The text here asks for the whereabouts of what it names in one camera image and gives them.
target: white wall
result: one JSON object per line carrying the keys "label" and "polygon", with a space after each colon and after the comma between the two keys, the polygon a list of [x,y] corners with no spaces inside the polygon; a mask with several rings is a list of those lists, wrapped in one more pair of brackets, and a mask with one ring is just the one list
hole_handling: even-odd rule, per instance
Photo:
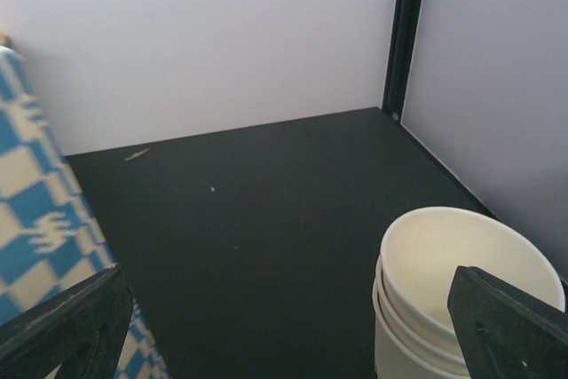
{"label": "white wall", "polygon": [[66,154],[377,106],[395,0],[0,0]]}
{"label": "white wall", "polygon": [[423,0],[406,96],[404,125],[568,278],[568,0]]}

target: black table surface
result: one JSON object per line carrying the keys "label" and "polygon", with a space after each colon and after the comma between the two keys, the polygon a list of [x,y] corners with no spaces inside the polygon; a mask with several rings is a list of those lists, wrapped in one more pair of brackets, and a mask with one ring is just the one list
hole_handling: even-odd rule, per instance
{"label": "black table surface", "polygon": [[376,108],[69,161],[176,379],[375,377],[385,230],[477,210]]}

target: debris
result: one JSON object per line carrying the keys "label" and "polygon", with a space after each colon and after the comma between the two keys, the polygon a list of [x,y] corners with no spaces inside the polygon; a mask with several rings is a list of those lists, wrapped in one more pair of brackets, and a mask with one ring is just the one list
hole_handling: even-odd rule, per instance
{"label": "debris", "polygon": [[125,162],[129,162],[130,160],[134,160],[139,158],[139,156],[146,154],[148,151],[150,151],[150,148],[145,148],[141,151],[137,151],[134,154],[129,155],[127,158],[124,159]]}

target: stacked cup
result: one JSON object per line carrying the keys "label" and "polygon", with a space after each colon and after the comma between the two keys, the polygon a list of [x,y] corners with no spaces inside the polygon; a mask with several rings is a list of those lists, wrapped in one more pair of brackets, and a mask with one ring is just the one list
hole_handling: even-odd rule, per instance
{"label": "stacked cup", "polygon": [[564,310],[558,274],[516,231],[468,210],[413,210],[387,229],[376,265],[375,368],[380,379],[469,378],[446,307],[459,265],[482,268]]}

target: blue and white checkered box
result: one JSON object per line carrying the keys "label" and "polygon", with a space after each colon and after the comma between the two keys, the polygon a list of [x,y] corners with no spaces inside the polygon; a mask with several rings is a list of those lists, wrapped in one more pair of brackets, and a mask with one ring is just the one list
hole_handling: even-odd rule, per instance
{"label": "blue and white checkered box", "polygon": [[[0,47],[0,324],[112,264],[21,57]],[[115,378],[168,378],[135,305]]]}

